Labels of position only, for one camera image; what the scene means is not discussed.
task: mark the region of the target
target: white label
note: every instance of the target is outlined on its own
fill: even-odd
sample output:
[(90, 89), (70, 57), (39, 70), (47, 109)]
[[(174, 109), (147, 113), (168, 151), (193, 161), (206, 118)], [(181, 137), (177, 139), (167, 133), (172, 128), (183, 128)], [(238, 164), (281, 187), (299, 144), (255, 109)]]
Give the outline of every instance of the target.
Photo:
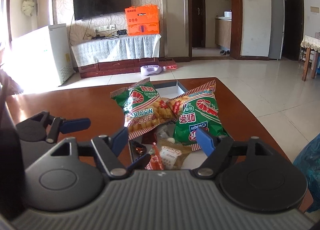
[(167, 146), (162, 146), (161, 152), (160, 152), (162, 164), (166, 166), (166, 169), (172, 169), (174, 163), (176, 162), (176, 159), (181, 154), (182, 152), (179, 150), (176, 150)]

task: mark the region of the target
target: gray refrigerator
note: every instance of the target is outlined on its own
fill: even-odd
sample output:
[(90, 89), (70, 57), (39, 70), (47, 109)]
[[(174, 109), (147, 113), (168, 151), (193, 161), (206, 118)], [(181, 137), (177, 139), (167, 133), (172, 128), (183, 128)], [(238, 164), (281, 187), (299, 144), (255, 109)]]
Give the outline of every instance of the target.
[(281, 59), (284, 39), (284, 0), (271, 0), (271, 37), (269, 58)]

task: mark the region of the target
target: blue plastic bag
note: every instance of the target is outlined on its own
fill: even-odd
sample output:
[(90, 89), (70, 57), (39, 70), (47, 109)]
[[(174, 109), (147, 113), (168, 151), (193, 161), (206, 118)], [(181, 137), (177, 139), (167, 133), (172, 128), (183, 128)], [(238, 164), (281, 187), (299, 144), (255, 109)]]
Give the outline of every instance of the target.
[(308, 182), (313, 203), (307, 212), (320, 209), (320, 134), (309, 142), (293, 162), (302, 171)]

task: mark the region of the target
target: purple bottle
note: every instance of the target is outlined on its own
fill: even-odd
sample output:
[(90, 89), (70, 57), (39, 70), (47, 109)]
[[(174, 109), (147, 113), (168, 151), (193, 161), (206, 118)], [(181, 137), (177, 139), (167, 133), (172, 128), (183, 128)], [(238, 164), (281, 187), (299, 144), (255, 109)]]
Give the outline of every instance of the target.
[(158, 65), (146, 65), (140, 68), (142, 76), (150, 76), (152, 74), (159, 74), (161, 71), (166, 71), (166, 67), (161, 67)]

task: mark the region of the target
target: orange cardboard box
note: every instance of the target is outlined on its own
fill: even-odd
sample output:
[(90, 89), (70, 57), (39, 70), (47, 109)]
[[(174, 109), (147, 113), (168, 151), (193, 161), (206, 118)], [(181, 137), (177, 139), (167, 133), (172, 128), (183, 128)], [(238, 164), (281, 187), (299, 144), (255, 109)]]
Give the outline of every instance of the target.
[(129, 35), (158, 34), (159, 14), (154, 4), (125, 9)]

